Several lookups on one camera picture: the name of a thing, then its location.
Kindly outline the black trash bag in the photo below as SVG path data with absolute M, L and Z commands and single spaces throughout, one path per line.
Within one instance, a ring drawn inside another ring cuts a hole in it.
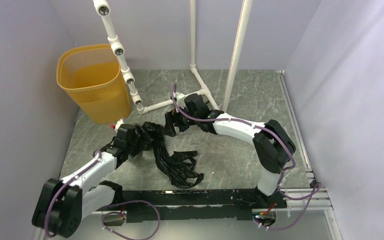
M 203 181 L 204 174 L 195 171 L 197 165 L 195 156 L 198 155 L 196 150 L 174 151 L 169 154 L 162 125 L 146 121 L 141 127 L 152 139 L 151 145 L 157 168 L 167 176 L 171 185 L 179 189 L 189 189 Z

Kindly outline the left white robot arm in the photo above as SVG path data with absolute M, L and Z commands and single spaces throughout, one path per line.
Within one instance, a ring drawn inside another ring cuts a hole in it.
M 119 209 L 125 200 L 123 187 L 103 178 L 152 142 L 153 138 L 139 124 L 117 125 L 112 140 L 95 150 L 88 163 L 61 179 L 50 178 L 43 184 L 32 225 L 43 229 L 50 238 L 68 238 L 82 219 L 94 211 L 102 207 Z

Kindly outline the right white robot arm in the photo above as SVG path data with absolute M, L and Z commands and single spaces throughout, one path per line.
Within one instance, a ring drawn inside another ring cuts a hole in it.
M 219 109 L 211 110 L 197 93 L 172 92 L 170 98 L 175 108 L 164 115 L 164 135 L 174 137 L 177 132 L 198 126 L 203 132 L 233 137 L 254 146 L 263 167 L 255 200 L 260 207 L 269 207 L 275 201 L 284 167 L 296 151 L 280 123 L 273 119 L 267 123 L 247 121 Z

